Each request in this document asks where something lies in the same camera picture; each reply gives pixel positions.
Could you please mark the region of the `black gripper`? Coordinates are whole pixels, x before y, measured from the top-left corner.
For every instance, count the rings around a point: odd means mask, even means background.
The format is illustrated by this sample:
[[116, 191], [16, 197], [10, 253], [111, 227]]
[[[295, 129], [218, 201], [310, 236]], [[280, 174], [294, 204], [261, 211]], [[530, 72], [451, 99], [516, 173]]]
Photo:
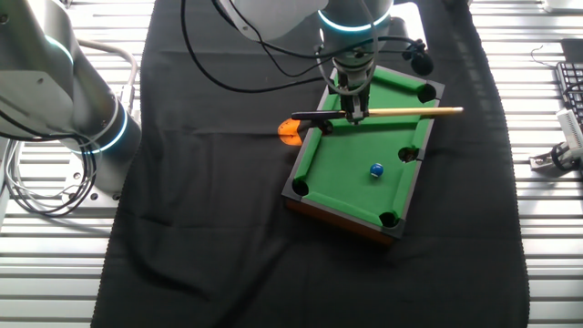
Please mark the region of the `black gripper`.
[[344, 91], [354, 91], [359, 87], [364, 86], [364, 89], [357, 95], [341, 95], [342, 111], [345, 113], [346, 120], [351, 123], [355, 122], [355, 110], [357, 125], [369, 116], [368, 106], [370, 99], [370, 86], [372, 84], [369, 76], [371, 73], [371, 68], [366, 68], [363, 71], [350, 71], [349, 73], [334, 68], [329, 75], [330, 80], [335, 86]]

